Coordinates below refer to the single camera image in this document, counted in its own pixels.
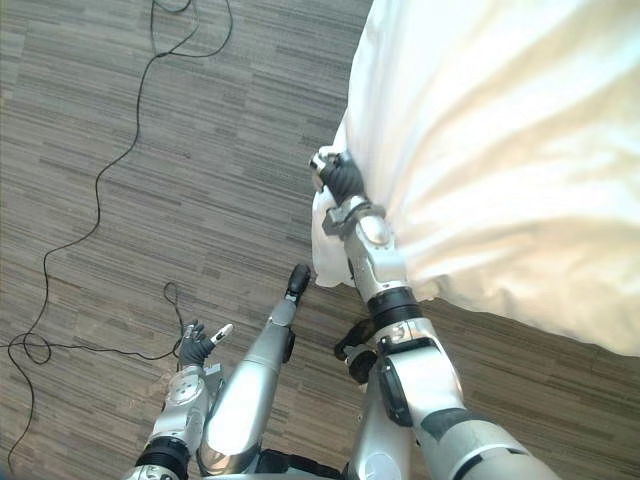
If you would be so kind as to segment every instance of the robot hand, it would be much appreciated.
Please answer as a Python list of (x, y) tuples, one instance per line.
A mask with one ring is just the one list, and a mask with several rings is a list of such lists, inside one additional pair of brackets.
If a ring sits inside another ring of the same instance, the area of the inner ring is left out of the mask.
[(221, 328), (213, 337), (207, 338), (204, 334), (204, 324), (198, 324), (196, 320), (193, 324), (185, 328), (182, 344), (180, 345), (180, 365), (186, 368), (190, 365), (202, 367), (204, 360), (224, 337), (229, 335), (233, 325), (228, 324)]

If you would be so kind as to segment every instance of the wood-grain floor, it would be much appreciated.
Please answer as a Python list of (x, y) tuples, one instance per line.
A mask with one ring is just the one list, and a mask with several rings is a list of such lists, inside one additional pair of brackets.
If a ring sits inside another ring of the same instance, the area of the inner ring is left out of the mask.
[[(221, 1), (200, 4), (194, 52), (226, 27)], [(292, 265), (310, 261), (306, 160), (343, 113), (369, 2), (231, 5), (235, 29), (220, 56), (152, 67), (140, 143), (101, 186), (102, 225), (51, 259), (51, 303), (37, 329), (50, 341), (166, 351), (177, 323), (162, 287), (173, 280), (187, 320), (236, 325), (214, 355), (233, 368)], [(90, 228), (93, 177), (132, 138), (149, 10), (142, 0), (2, 4), (2, 343), (33, 320), (43, 253)], [(168, 45), (187, 25), (160, 16), (158, 27)], [(565, 479), (640, 477), (640, 359), (440, 301), (424, 309), (469, 406)], [(347, 287), (309, 289), (265, 446), (344, 465), (361, 395), (331, 351), (363, 315)], [(0, 362), (6, 455), (29, 397), (5, 352)], [(56, 350), (45, 366), (25, 365), (37, 401), (18, 478), (56, 480), (119, 478), (151, 429), (173, 362)], [(417, 455), (413, 463), (414, 478), (427, 478)]]

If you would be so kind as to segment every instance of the gray laminate floor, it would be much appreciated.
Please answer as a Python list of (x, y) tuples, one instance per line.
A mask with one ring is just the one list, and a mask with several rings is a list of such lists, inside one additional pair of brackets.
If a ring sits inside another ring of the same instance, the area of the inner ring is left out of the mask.
[[(200, 0), (190, 48), (222, 40), (225, 7)], [(141, 140), (101, 185), (103, 221), (50, 261), (37, 332), (56, 342), (167, 351), (180, 286), (186, 320), (236, 332), (215, 352), (239, 361), (290, 268), (310, 261), (309, 155), (329, 143), (369, 2), (232, 0), (235, 28), (213, 59), (151, 68)], [(150, 1), (2, 3), (1, 316), (6, 343), (35, 318), (42, 255), (86, 232), (93, 178), (130, 142), (151, 55)], [(158, 19), (169, 45), (186, 23)], [(640, 359), (513, 321), (425, 304), (468, 404), (502, 423), (565, 479), (640, 476)], [(364, 309), (347, 287), (312, 287), (296, 320), (265, 446), (342, 468), (361, 395), (332, 345)], [(33, 379), (36, 414), (15, 454), (20, 479), (119, 478), (139, 454), (173, 362), (56, 350)], [(29, 392), (0, 353), (0, 454), (22, 431)], [(414, 458), (414, 478), (426, 478)]]

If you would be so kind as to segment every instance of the black cable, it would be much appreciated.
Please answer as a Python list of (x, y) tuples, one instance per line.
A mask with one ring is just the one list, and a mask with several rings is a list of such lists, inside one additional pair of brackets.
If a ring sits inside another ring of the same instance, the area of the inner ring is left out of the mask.
[[(73, 240), (73, 241), (71, 241), (69, 243), (66, 243), (66, 244), (64, 244), (64, 245), (62, 245), (60, 247), (53, 248), (53, 249), (47, 251), (44, 254), (44, 257), (42, 258), (42, 272), (43, 272), (43, 275), (44, 275), (44, 284), (45, 284), (45, 286), (44, 286), (44, 300), (42, 301), (42, 306), (40, 307), (40, 311), (38, 312), (38, 315), (36, 316), (36, 319), (33, 321), (33, 323), (31, 324), (31, 326), (29, 327), (29, 329), (26, 332), (23, 332), (23, 333), (20, 333), (20, 334), (14, 336), (8, 344), (0, 345), (0, 348), (6, 348), (7, 349), (7, 354), (9, 355), (9, 359), (11, 360), (11, 363), (13, 363), (13, 365), (16, 367), (16, 369), (24, 377), (25, 382), (27, 383), (27, 386), (29, 388), (30, 395), (31, 395), (31, 402), (30, 402), (29, 416), (28, 416), (28, 419), (27, 419), (27, 424), (26, 424), (22, 434), (13, 443), (13, 445), (11, 446), (11, 449), (9, 450), (9, 453), (7, 454), (7, 465), (9, 466), (9, 470), (11, 471), (11, 473), (14, 473), (13, 472), (13, 466), (11, 464), (11, 457), (12, 457), (14, 451), (16, 450), (16, 448), (18, 447), (18, 445), (20, 444), (20, 442), (22, 441), (22, 439), (28, 433), (29, 428), (31, 426), (31, 422), (33, 420), (33, 414), (34, 414), (34, 410), (35, 410), (35, 389), (33, 387), (33, 383), (31, 382), (31, 379), (29, 378), (29, 376), (27, 375), (27, 373), (25, 372), (23, 367), (19, 364), (19, 362), (14, 357), (14, 354), (13, 354), (13, 351), (12, 351), (12, 349), (14, 347), (22, 346), (27, 358), (32, 363), (34, 363), (36, 365), (44, 365), (51, 359), (52, 348), (81, 349), (81, 350), (89, 350), (89, 351), (93, 351), (93, 352), (112, 352), (112, 353), (117, 353), (119, 355), (138, 356), (140, 358), (143, 358), (145, 360), (150, 360), (150, 361), (160, 360), (162, 358), (168, 357), (169, 355), (173, 355), (173, 356), (177, 357), (176, 351), (177, 351), (177, 349), (178, 349), (178, 347), (180, 345), (180, 340), (182, 338), (182, 334), (183, 334), (183, 331), (184, 331), (184, 321), (183, 321), (182, 315), (180, 313), (180, 309), (178, 307), (178, 288), (177, 288), (176, 284), (173, 283), (173, 282), (169, 282), (164, 286), (163, 294), (164, 294), (165, 299), (174, 306), (174, 310), (176, 312), (176, 315), (178, 317), (178, 322), (180, 324), (180, 337), (174, 343), (174, 345), (171, 348), (171, 350), (169, 352), (167, 352), (167, 353), (164, 353), (164, 354), (161, 354), (161, 355), (158, 355), (158, 356), (149, 356), (149, 355), (145, 355), (145, 354), (140, 353), (140, 352), (127, 352), (127, 351), (123, 351), (123, 350), (118, 350), (116, 348), (103, 348), (103, 347), (92, 347), (92, 346), (89, 346), (89, 345), (70, 345), (70, 344), (63, 344), (63, 343), (52, 343), (52, 342), (49, 342), (43, 336), (41, 336), (41, 335), (39, 335), (37, 333), (34, 333), (34, 330), (38, 326), (38, 323), (42, 319), (42, 317), (44, 315), (44, 312), (46, 310), (46, 307), (49, 304), (49, 271), (48, 271), (48, 268), (47, 268), (47, 260), (55, 252), (58, 252), (60, 250), (64, 250), (66, 248), (69, 248), (69, 247), (72, 247), (74, 245), (77, 245), (80, 242), (83, 242), (84, 240), (89, 238), (91, 235), (93, 235), (93, 233), (98, 229), (98, 227), (100, 226), (101, 219), (102, 219), (102, 209), (101, 209), (101, 204), (100, 204), (100, 193), (99, 193), (99, 190), (98, 190), (98, 184), (100, 183), (100, 179), (102, 178), (102, 176), (105, 174), (105, 172), (107, 170), (109, 170), (111, 167), (113, 167), (118, 162), (120, 162), (122, 159), (124, 159), (129, 153), (131, 153), (131, 151), (135, 148), (136, 144), (138, 143), (138, 140), (140, 138), (140, 104), (141, 104), (141, 101), (142, 101), (142, 90), (143, 90), (144, 82), (145, 82), (145, 79), (147, 78), (147, 74), (149, 72), (149, 69), (151, 68), (151, 65), (158, 58), (162, 58), (162, 57), (166, 57), (166, 56), (170, 56), (170, 55), (180, 56), (180, 57), (189, 57), (189, 58), (205, 58), (205, 57), (212, 57), (212, 56), (220, 53), (222, 51), (222, 49), (224, 49), (224, 47), (229, 42), (229, 39), (231, 38), (231, 33), (233, 31), (233, 15), (231, 13), (231, 6), (229, 5), (229, 0), (225, 0), (225, 3), (226, 3), (226, 6), (227, 6), (227, 13), (228, 13), (228, 19), (229, 20), (228, 20), (227, 34), (226, 34), (224, 40), (222, 41), (222, 43), (220, 44), (220, 46), (218, 48), (216, 48), (215, 50), (212, 50), (212, 51), (210, 51), (208, 53), (205, 53), (205, 54), (187, 54), (187, 53), (176, 52), (176, 50), (179, 49), (180, 47), (182, 47), (183, 45), (185, 45), (191, 38), (193, 38), (193, 36), (198, 32), (198, 29), (200, 28), (200, 15), (199, 15), (199, 12), (198, 12), (198, 8), (196, 6), (196, 0), (187, 0), (184, 6), (177, 7), (175, 9), (170, 9), (170, 8), (166, 7), (165, 5), (160, 3), (158, 0), (152, 0), (152, 3), (151, 3), (151, 14), (150, 14), (150, 19), (151, 19), (150, 20), (150, 22), (151, 22), (150, 23), (150, 31), (151, 31), (151, 45), (152, 45), (152, 49), (153, 49), (153, 57), (151, 57), (149, 59), (149, 61), (147, 62), (147, 64), (145, 65), (144, 70), (142, 72), (142, 76), (140, 77), (140, 83), (138, 85), (138, 92), (137, 92), (137, 97), (136, 97), (136, 113), (135, 113), (136, 129), (135, 129), (135, 135), (133, 137), (133, 140), (129, 144), (129, 147), (127, 147), (127, 149), (120, 156), (116, 157), (111, 162), (109, 162), (105, 167), (103, 167), (102, 170), (100, 170), (98, 172), (98, 174), (96, 175), (96, 177), (95, 177), (93, 186), (94, 186), (94, 192), (95, 192), (95, 198), (96, 198), (97, 213), (96, 213), (95, 222), (94, 222), (93, 226), (91, 227), (91, 229), (87, 233), (82, 235), (80, 238), (78, 238), (76, 240)], [(169, 13), (169, 14), (183, 13), (191, 6), (191, 7), (193, 7), (193, 12), (194, 12), (194, 17), (195, 17), (195, 27), (184, 38), (182, 38), (178, 43), (176, 43), (171, 49), (169, 49), (169, 50), (167, 50), (165, 52), (160, 52), (160, 53), (156, 52), (155, 40), (154, 40), (154, 37), (153, 37), (153, 22), (154, 22), (154, 20), (153, 20), (153, 12), (154, 12), (154, 7), (156, 5), (159, 8), (161, 8), (164, 12)], [(170, 287), (173, 287), (174, 292), (175, 292), (173, 298), (170, 298), (170, 296), (169, 296), (169, 288)], [(40, 341), (41, 343), (34, 343), (33, 341), (29, 341), (32, 338), (37, 340), (37, 341)], [(38, 358), (33, 356), (33, 354), (30, 351), (30, 348), (46, 348), (47, 354), (46, 354), (44, 359), (38, 359)]]

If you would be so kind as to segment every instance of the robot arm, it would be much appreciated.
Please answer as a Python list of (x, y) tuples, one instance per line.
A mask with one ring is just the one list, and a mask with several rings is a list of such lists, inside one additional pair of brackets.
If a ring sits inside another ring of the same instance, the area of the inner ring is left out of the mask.
[[(349, 269), (372, 324), (352, 330), (356, 333), (347, 337), (356, 338), (349, 345), (341, 342), (348, 347), (347, 364), (357, 362), (350, 357), (367, 354), (357, 344), (375, 332), (380, 358), (371, 378), (377, 379), (388, 417), (412, 428), (434, 480), (557, 480), (506, 430), (464, 407), (456, 371), (431, 322), (420, 312), (384, 209), (367, 199), (348, 153), (321, 149), (310, 167), (317, 186), (328, 187), (336, 200), (322, 226), (327, 235), (344, 241)], [(363, 480), (371, 473), (363, 467), (366, 455), (355, 452), (348, 478)]]
[(204, 422), (218, 384), (208, 381), (205, 358), (232, 330), (226, 325), (205, 338), (197, 322), (185, 329), (180, 347), (182, 369), (169, 382), (162, 413), (135, 468), (122, 480), (185, 480), (189, 459), (200, 446)]

